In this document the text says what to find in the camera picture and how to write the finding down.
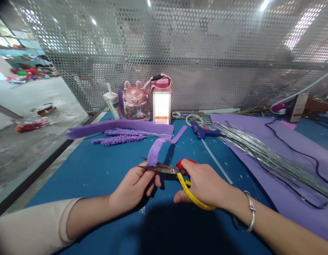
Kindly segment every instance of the white rod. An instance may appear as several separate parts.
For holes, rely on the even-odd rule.
[[[207,151],[209,152],[210,156],[213,158],[213,160],[215,161],[216,165],[219,167],[219,169],[222,171],[222,173],[224,174],[224,176],[226,177],[226,179],[228,180],[228,182],[230,183],[230,185],[233,185],[234,183],[232,182],[232,180],[229,178],[229,176],[227,175],[227,173],[224,171],[223,167],[221,167],[220,163],[217,161],[217,159],[215,158],[215,156],[213,155],[213,153],[211,152],[211,150],[209,149],[209,147],[207,146],[207,144],[205,143],[205,141],[202,139],[201,140],[202,143],[204,144],[205,148],[207,149]]]

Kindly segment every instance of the purple lavender flower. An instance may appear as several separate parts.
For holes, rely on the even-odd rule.
[[[121,143],[127,143],[127,142],[138,142],[146,138],[146,136],[132,136],[132,135],[120,135],[120,136],[113,136],[108,138],[99,138],[99,139],[93,139],[93,144],[101,143],[104,146],[111,146],[111,145],[117,145]]]
[[[106,130],[104,132],[104,134],[105,135],[110,135],[110,136],[117,136],[117,135],[136,136],[136,135],[138,135],[138,131],[136,131],[136,130],[130,130],[130,129],[116,128],[114,130]]]

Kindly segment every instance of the metal wire bundle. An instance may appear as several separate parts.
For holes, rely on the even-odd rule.
[[[230,125],[225,126],[218,122],[206,121],[204,125],[211,130],[219,129],[221,131],[220,139],[232,143],[237,148],[256,159],[263,169],[265,169],[264,167],[268,169],[265,169],[266,171],[273,172],[276,177],[282,177],[294,184],[297,188],[303,187],[309,191],[315,191],[328,201],[328,184],[322,180],[323,177],[321,179],[314,171],[290,161],[267,147],[264,143],[246,131]],[[295,187],[292,187],[288,183],[286,184],[298,193]]]

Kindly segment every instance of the blue glue gun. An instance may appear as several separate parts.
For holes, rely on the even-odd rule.
[[[202,128],[198,125],[196,121],[191,121],[191,128],[195,135],[197,135],[198,140],[204,139],[206,136],[220,136],[220,130],[209,130],[207,127]]]

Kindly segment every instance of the black cord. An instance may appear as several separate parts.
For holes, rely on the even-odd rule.
[[[319,161],[316,159],[316,158],[314,158],[313,156],[310,156],[310,155],[308,155],[308,154],[305,154],[305,153],[302,153],[302,152],[300,152],[300,151],[297,151],[297,150],[295,150],[294,148],[292,148],[289,144],[287,144],[283,139],[281,139],[277,134],[276,134],[276,131],[273,129],[273,128],[271,128],[270,126],[268,126],[268,125],[270,125],[270,124],[273,124],[275,121],[277,121],[278,119],[275,119],[274,121],[272,121],[272,122],[270,122],[270,123],[266,123],[265,125],[271,130],[271,131],[273,131],[274,132],[274,135],[276,136],[276,138],[277,139],[279,139],[281,142],[283,142],[289,149],[291,149],[291,150],[293,150],[293,151],[295,151],[295,152],[297,152],[297,153],[300,153],[300,154],[302,154],[302,155],[304,155],[304,156],[307,156],[307,157],[310,157],[310,158],[312,158],[312,159],[314,159],[315,160],[315,162],[316,162],[316,166],[315,166],[315,171],[316,171],[316,174],[325,182],[325,183],[327,183],[328,184],[328,180],[327,179],[325,179],[321,174],[320,174],[320,172],[319,172]]]
[[[233,140],[237,143],[240,143],[242,146],[246,147],[250,152],[251,154],[254,156],[255,160],[257,161],[257,163],[259,164],[259,166],[265,170],[267,173],[271,174],[272,176],[276,177],[277,179],[279,179],[280,181],[282,181],[284,184],[286,184],[292,191],[294,191],[304,202],[306,202],[307,204],[309,204],[310,206],[314,207],[315,209],[325,209],[327,206],[328,206],[328,202],[324,203],[322,206],[317,206],[315,204],[313,204],[312,202],[310,202],[309,200],[307,200],[301,193],[299,193],[292,185],[290,185],[288,182],[286,182],[285,180],[283,180],[282,178],[280,178],[279,176],[277,176],[275,173],[269,171],[268,169],[266,169],[262,164],[261,162],[259,161],[259,159],[255,156],[254,152],[245,144],[243,144],[242,142],[236,140],[236,139],[233,139],[233,138],[230,138],[230,137],[226,137],[224,136],[224,138],[226,138],[227,140]]]

